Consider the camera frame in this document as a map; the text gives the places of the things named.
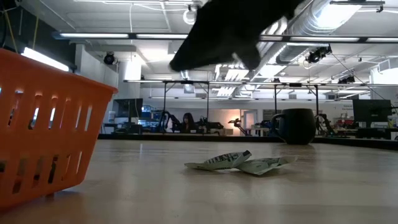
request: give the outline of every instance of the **computer monitor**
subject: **computer monitor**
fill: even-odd
[[[366,122],[369,127],[372,122],[388,122],[391,113],[390,100],[353,100],[354,120]]]
[[[121,99],[115,100],[118,104],[116,117],[139,118],[142,115],[143,99]]]

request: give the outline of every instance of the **door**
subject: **door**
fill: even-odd
[[[257,110],[248,110],[243,112],[244,129],[251,129],[251,126],[258,123]]]

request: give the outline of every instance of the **person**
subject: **person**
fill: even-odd
[[[191,133],[191,131],[196,131],[197,127],[193,120],[191,113],[185,113],[182,119],[181,133]]]

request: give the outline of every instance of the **wooden table surface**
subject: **wooden table surface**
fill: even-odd
[[[297,155],[262,177],[188,170],[226,152]],[[0,223],[397,223],[398,153],[327,144],[97,142],[85,181]]]

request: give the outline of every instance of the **crumpled paper wrapper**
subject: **crumpled paper wrapper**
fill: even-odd
[[[203,163],[186,163],[185,166],[191,169],[201,170],[225,170],[232,169],[242,164],[245,160],[249,159],[251,153],[249,151],[244,152],[232,152],[216,156],[208,159]]]
[[[203,163],[189,162],[186,163],[185,166],[200,170],[226,170],[236,168],[248,174],[262,175],[272,169],[280,168],[297,160],[297,156],[282,156],[247,161],[250,156],[251,153],[249,151],[232,152],[208,159]]]

